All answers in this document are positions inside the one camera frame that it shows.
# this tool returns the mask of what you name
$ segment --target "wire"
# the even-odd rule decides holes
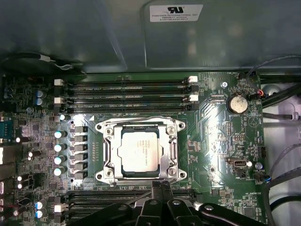
[[[146,192],[146,193],[138,196],[137,198],[131,199],[130,201],[126,202],[126,204],[128,204],[128,205],[132,204],[133,202],[138,201],[139,199],[142,199],[143,197],[148,196],[150,194],[151,194],[151,191],[150,192]]]
[[[301,92],[300,88],[301,88],[301,85],[297,84],[286,90],[283,90],[279,93],[276,93],[276,94],[273,94],[273,95],[267,97],[265,100],[262,101],[262,108],[267,108],[272,105],[278,104],[296,94],[299,94]]]
[[[290,170],[290,171],[282,174],[281,176],[277,177],[274,180],[271,180],[271,182],[266,184],[266,186],[264,187],[264,189],[262,191],[263,204],[264,204],[266,214],[268,216],[269,225],[276,226],[273,215],[272,215],[272,211],[269,206],[269,190],[276,185],[279,185],[285,181],[288,181],[288,180],[291,180],[291,179],[294,179],[294,178],[297,178],[300,176],[301,176],[301,167],[298,167],[298,168],[295,168],[293,170]]]
[[[262,113],[264,118],[269,119],[278,119],[278,120],[292,120],[293,116],[291,114],[271,114],[271,113]]]
[[[276,57],[276,58],[273,58],[273,59],[270,59],[270,60],[266,60],[266,61],[262,62],[261,64],[258,64],[258,65],[254,66],[253,68],[251,68],[249,70],[249,72],[246,74],[246,82],[249,84],[249,86],[251,86],[252,88],[254,88],[255,92],[257,93],[259,91],[259,88],[254,83],[251,82],[250,75],[255,70],[257,70],[258,68],[260,68],[262,66],[270,64],[270,63],[272,63],[274,61],[284,60],[284,59],[289,59],[289,58],[301,58],[301,56],[299,56],[299,55],[287,55],[287,56],[280,56],[280,57]]]
[[[285,204],[287,202],[301,202],[301,195],[291,195],[291,196],[283,197],[283,198],[280,198],[280,199],[274,201],[270,205],[271,211],[273,211],[278,206]]]
[[[284,150],[280,153],[280,155],[278,156],[278,158],[276,159],[276,161],[275,161],[274,164],[272,165],[271,170],[269,171],[269,175],[270,175],[271,177],[273,177],[273,172],[274,172],[276,166],[279,164],[279,162],[283,159],[283,157],[286,156],[288,153],[290,153],[292,150],[296,149],[297,147],[301,147],[301,143],[291,145],[291,146],[287,147],[286,149],[284,149]]]

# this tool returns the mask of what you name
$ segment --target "cable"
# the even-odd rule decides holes
[[[291,196],[283,197],[283,198],[280,198],[280,199],[274,201],[270,205],[271,211],[273,211],[278,206],[285,204],[287,202],[301,202],[301,195],[291,195]]]
[[[293,170],[290,170],[290,171],[282,174],[281,176],[277,177],[274,180],[271,180],[271,182],[266,184],[266,186],[264,187],[264,189],[262,191],[263,204],[264,204],[266,214],[268,216],[269,225],[276,226],[273,215],[272,215],[272,211],[269,206],[269,190],[276,185],[279,185],[285,181],[288,181],[290,179],[297,178],[300,176],[301,176],[301,167],[298,167],[298,168],[295,168]]]
[[[271,170],[269,171],[269,175],[271,176],[271,178],[273,178],[273,172],[274,172],[276,166],[279,164],[279,162],[283,159],[283,157],[286,156],[288,153],[290,153],[292,150],[294,150],[297,147],[301,147],[301,143],[291,145],[291,146],[287,147],[286,149],[284,149],[280,153],[280,155],[278,156],[278,158],[276,159],[276,161],[272,165]]]
[[[264,118],[269,119],[278,119],[278,120],[292,120],[293,116],[291,114],[271,114],[271,113],[262,113]]]
[[[16,53],[16,54],[12,54],[12,55],[6,57],[4,60],[1,61],[0,67],[3,68],[4,64],[9,62],[9,61],[17,60],[17,59],[25,59],[25,58],[42,60],[42,61],[45,61],[45,62],[51,62],[56,67],[58,67],[59,69],[61,69],[63,71],[68,71],[68,70],[74,69],[74,66],[70,63],[67,63],[66,61],[59,60],[59,59],[54,59],[54,58],[51,58],[49,56],[46,56],[46,55],[43,55],[43,54],[38,54],[38,53]]]
[[[262,108],[267,108],[272,105],[278,104],[296,94],[299,94],[300,92],[301,92],[301,85],[300,84],[294,85],[286,90],[283,90],[279,93],[267,97],[265,100],[262,101]]]
[[[250,75],[255,70],[257,70],[258,68],[260,68],[262,66],[265,66],[265,65],[267,65],[269,63],[272,63],[274,61],[284,60],[284,59],[289,59],[289,58],[301,58],[301,56],[299,56],[299,55],[287,55],[287,56],[280,56],[280,57],[276,57],[276,58],[273,58],[273,59],[270,59],[270,60],[266,60],[266,61],[262,62],[261,64],[258,64],[258,65],[254,66],[253,68],[251,68],[249,70],[249,72],[246,74],[246,82],[249,84],[249,86],[251,86],[252,88],[254,88],[255,92],[257,93],[260,89],[254,83],[251,82]]]

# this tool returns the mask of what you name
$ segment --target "screw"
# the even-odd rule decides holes
[[[168,133],[168,134],[173,134],[173,133],[174,133],[174,127],[169,126],[169,127],[167,128],[167,133]]]
[[[213,207],[210,206],[210,205],[206,205],[206,206],[205,206],[205,209],[206,209],[206,210],[213,210]]]
[[[105,133],[107,135],[111,135],[113,133],[113,130],[111,128],[108,128],[108,129],[105,130]]]
[[[174,176],[174,175],[175,175],[175,169],[174,169],[174,168],[170,168],[170,169],[168,170],[168,174],[169,174],[170,176]]]
[[[224,81],[223,83],[222,83],[222,87],[223,88],[226,88],[228,86],[228,84]]]
[[[179,200],[174,200],[174,201],[173,201],[173,205],[176,205],[176,206],[177,206],[177,205],[180,205],[180,204],[181,204],[181,202],[180,202]]]

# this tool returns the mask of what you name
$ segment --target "chip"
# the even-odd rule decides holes
[[[226,197],[226,190],[220,190],[220,197]]]
[[[57,189],[57,183],[49,183],[50,189]]]
[[[254,207],[245,207],[244,215],[248,218],[255,218],[255,216],[256,216],[255,208]]]
[[[38,131],[39,130],[39,125],[33,125],[32,130],[33,131]]]
[[[53,147],[53,144],[51,142],[46,143],[46,148],[52,148],[52,147]]]

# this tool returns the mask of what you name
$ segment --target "capacitor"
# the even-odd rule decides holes
[[[60,152],[60,151],[66,150],[67,147],[68,147],[67,144],[58,144],[58,145],[55,145],[54,149],[56,152]]]
[[[66,168],[64,166],[60,166],[59,168],[56,168],[53,173],[55,176],[59,176],[63,174],[66,171]]]
[[[17,137],[16,138],[17,143],[27,143],[29,141],[30,141],[29,137]]]
[[[60,120],[61,121],[68,121],[70,119],[69,115],[61,114],[60,115]]]
[[[17,177],[17,181],[22,181],[22,180],[27,180],[28,179],[29,174],[23,174]]]
[[[17,216],[21,215],[23,212],[25,212],[26,210],[27,210],[26,206],[21,206],[13,212],[13,215],[15,217],[17,217]]]
[[[233,114],[242,114],[248,109],[248,101],[241,94],[231,96],[227,101],[227,108]]]
[[[32,152],[29,152],[28,153],[28,157],[37,157],[37,156],[40,156],[41,155],[41,151],[32,151]]]
[[[42,90],[38,90],[38,91],[36,92],[36,97],[37,97],[37,98],[44,99],[44,98],[46,97],[46,93],[43,92]]]
[[[255,168],[256,168],[257,170],[261,170],[261,169],[263,168],[262,163],[261,163],[261,162],[257,162],[257,163],[255,164]]]
[[[37,210],[40,210],[42,208],[45,208],[46,207],[46,200],[45,199],[41,199],[40,201],[36,202],[36,204],[34,205],[34,207],[37,209]]]
[[[28,114],[33,113],[33,108],[32,108],[32,107],[28,107],[28,108],[26,109],[26,112],[27,112]]]
[[[63,155],[57,156],[54,159],[54,162],[56,165],[59,165],[59,164],[63,163],[64,161],[66,161],[66,157]]]
[[[36,211],[35,216],[36,216],[36,218],[46,217],[46,213],[47,213],[46,209],[42,208],[42,209]]]
[[[55,132],[55,138],[59,139],[59,138],[63,138],[67,136],[67,132],[66,131],[57,131]]]
[[[36,99],[36,105],[44,107],[46,104],[46,101],[43,101],[41,98]]]

